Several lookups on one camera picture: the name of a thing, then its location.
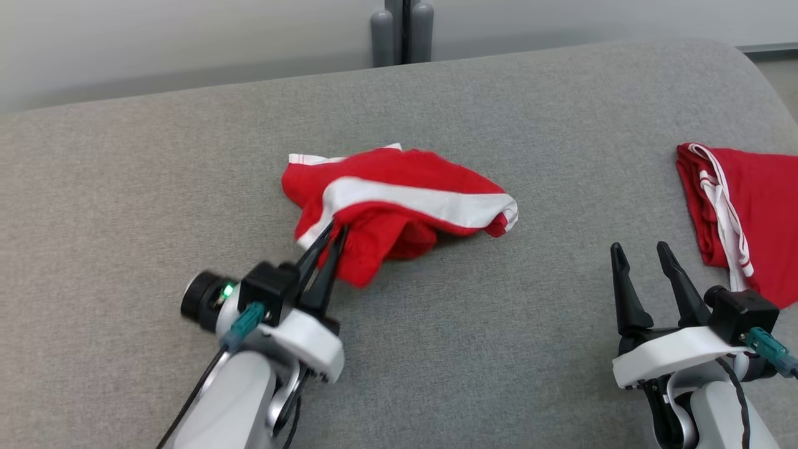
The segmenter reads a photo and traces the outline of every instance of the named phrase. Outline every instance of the red cloth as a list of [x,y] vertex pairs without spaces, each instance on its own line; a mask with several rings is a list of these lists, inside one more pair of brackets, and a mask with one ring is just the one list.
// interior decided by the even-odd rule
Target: red cloth
[[798,301],[798,157],[685,143],[676,168],[704,262],[733,290]]
[[338,277],[368,284],[384,259],[429,251],[437,231],[498,237],[518,220],[518,205],[489,179],[437,156],[396,148],[327,159],[291,154],[285,194],[302,208],[295,231],[308,248],[335,217],[334,234],[349,225]]

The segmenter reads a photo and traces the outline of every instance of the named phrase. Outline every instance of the couch cushion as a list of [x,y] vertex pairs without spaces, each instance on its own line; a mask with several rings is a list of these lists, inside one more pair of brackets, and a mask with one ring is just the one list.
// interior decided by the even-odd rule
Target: couch cushion
[[[644,395],[616,388],[609,247],[642,302],[678,313],[655,245],[700,291],[674,167],[684,141],[798,153],[798,129],[742,54],[633,42],[298,77],[5,117],[4,447],[152,447],[217,343],[180,317],[202,268],[300,254],[288,153],[400,141],[505,187],[506,236],[447,240],[339,285],[346,367],[311,382],[294,447],[656,447]],[[776,336],[798,350],[798,308]],[[783,447],[794,381],[745,385]]]

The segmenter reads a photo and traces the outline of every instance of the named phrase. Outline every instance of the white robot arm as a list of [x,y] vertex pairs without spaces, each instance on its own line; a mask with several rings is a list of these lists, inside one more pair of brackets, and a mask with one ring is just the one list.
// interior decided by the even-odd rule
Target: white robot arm
[[307,291],[332,225],[297,264],[263,262],[240,282],[202,272],[188,285],[181,313],[215,332],[221,348],[159,449],[271,449],[293,413],[290,445],[305,383],[335,383],[344,367],[326,309],[345,239],[343,228]]
[[[778,449],[745,398],[741,381],[777,372],[796,375],[794,359],[785,357],[786,348],[769,335],[779,309],[753,291],[732,293],[722,287],[711,288],[702,301],[668,245],[659,242],[657,250],[681,316],[676,328],[652,328],[621,245],[610,249],[622,337],[613,360],[618,386],[646,393],[663,449]],[[770,356],[765,351],[769,345],[771,354],[780,357],[779,366],[757,354]]]

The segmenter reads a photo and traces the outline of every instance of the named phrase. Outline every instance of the camera lens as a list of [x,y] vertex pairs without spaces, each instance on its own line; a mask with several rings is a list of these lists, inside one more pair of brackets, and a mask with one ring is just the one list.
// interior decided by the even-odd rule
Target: camera lens
[[237,283],[237,280],[213,272],[201,272],[186,287],[180,314],[206,331],[215,332],[221,306],[219,297]]

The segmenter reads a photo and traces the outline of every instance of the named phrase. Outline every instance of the black cable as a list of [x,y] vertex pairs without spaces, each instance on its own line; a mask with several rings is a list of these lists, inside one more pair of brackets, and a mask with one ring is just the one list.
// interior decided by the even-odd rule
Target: black cable
[[294,406],[294,422],[291,424],[291,430],[288,432],[286,443],[282,445],[282,449],[291,447],[291,442],[294,441],[294,434],[297,433],[297,423],[299,422],[299,406],[302,405],[302,397],[297,397],[297,404]]
[[734,373],[732,367],[730,367],[722,357],[716,358],[715,361],[723,367],[723,371],[729,375],[734,389],[737,390],[737,400],[740,402],[741,408],[740,415],[743,419],[743,449],[749,449],[751,447],[751,422],[748,414],[748,401],[745,400],[743,386],[740,385],[740,380],[737,378],[737,374]]
[[219,348],[219,352],[217,352],[216,355],[213,357],[213,360],[211,360],[211,364],[209,364],[207,368],[205,368],[205,372],[202,374],[202,377],[199,378],[199,382],[197,382],[197,385],[194,386],[194,390],[192,390],[192,393],[188,395],[186,403],[183,404],[183,408],[180,409],[180,413],[178,413],[175,420],[172,421],[172,425],[169,426],[168,430],[166,430],[164,437],[160,439],[160,443],[158,443],[156,449],[163,449],[164,445],[169,440],[169,437],[172,436],[172,433],[175,431],[175,429],[177,429],[177,425],[180,424],[180,421],[183,420],[183,417],[186,415],[188,408],[194,403],[194,399],[196,399],[197,395],[200,393],[202,386],[205,384],[205,380],[207,380],[207,377],[211,374],[213,368],[216,368],[216,365],[219,364],[219,361],[222,359],[222,356],[226,351],[227,351],[227,345],[223,345],[221,348]]

